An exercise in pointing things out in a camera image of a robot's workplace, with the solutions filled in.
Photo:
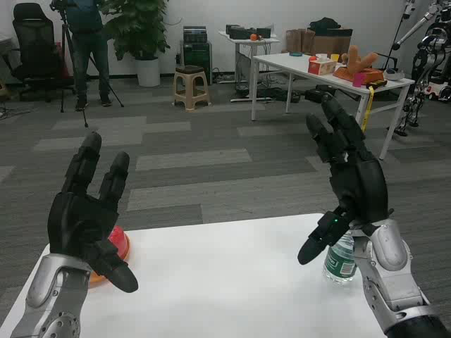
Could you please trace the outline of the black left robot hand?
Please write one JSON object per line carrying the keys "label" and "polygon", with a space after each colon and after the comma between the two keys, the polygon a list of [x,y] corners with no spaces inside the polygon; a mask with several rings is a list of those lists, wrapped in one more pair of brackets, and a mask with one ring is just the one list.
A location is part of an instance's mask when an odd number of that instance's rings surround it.
{"label": "black left robot hand", "polygon": [[133,293],[138,281],[109,241],[128,178],[129,155],[119,152],[105,174],[99,196],[87,193],[100,157],[101,135],[89,133],[72,157],[61,191],[52,203],[47,230],[50,252],[81,259],[120,290]]}

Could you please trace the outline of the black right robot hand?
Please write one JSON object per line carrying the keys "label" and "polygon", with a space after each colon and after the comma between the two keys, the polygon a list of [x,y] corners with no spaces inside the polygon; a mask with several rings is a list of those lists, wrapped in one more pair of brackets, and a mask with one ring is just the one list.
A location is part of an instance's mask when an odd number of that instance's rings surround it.
{"label": "black right robot hand", "polygon": [[329,182],[338,198],[338,207],[326,212],[298,253],[306,265],[327,246],[334,246],[350,230],[350,223],[376,223],[388,218],[388,189],[378,159],[367,149],[361,127],[329,93],[321,107],[330,132],[310,113],[307,127],[317,145],[317,154],[330,166]]}

